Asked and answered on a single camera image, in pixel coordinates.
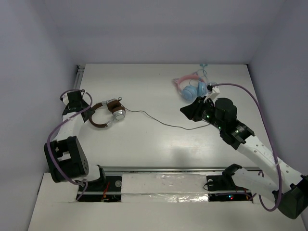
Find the brown silver headphones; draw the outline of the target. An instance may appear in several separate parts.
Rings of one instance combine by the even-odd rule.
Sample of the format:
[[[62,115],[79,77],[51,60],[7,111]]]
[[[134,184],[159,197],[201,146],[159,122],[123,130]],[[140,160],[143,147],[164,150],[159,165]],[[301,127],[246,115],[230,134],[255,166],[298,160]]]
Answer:
[[[110,127],[114,121],[119,121],[125,118],[126,116],[126,109],[121,104],[122,97],[118,97],[117,99],[113,98],[104,102],[100,102],[95,104],[92,107],[93,111],[96,111],[97,109],[106,106],[108,111],[112,114],[112,119],[107,121],[103,124],[95,123],[92,119],[92,116],[89,117],[89,122],[96,128],[107,128]]]

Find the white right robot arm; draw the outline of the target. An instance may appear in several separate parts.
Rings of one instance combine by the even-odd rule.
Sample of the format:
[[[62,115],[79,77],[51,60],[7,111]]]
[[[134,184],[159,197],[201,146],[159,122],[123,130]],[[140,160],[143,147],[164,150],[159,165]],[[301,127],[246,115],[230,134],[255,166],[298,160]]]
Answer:
[[[227,189],[248,188],[277,204],[278,210],[296,219],[308,206],[308,177],[293,169],[274,154],[237,118],[237,107],[230,99],[215,101],[197,98],[180,111],[194,122],[205,121],[219,130],[222,140],[249,158],[266,175],[256,176],[233,164],[223,172],[222,183]]]

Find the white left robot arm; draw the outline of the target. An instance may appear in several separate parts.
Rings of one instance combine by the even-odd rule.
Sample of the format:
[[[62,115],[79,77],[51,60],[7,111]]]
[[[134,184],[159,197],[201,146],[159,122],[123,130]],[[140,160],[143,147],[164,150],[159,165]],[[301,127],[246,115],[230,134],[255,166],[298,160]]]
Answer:
[[[91,184],[101,190],[108,185],[104,170],[98,167],[99,173],[90,182],[85,179],[90,167],[78,140],[81,127],[94,114],[92,96],[85,90],[72,89],[62,93],[60,101],[65,105],[62,122],[50,132],[44,144],[51,178],[56,183],[70,182],[84,189]]]

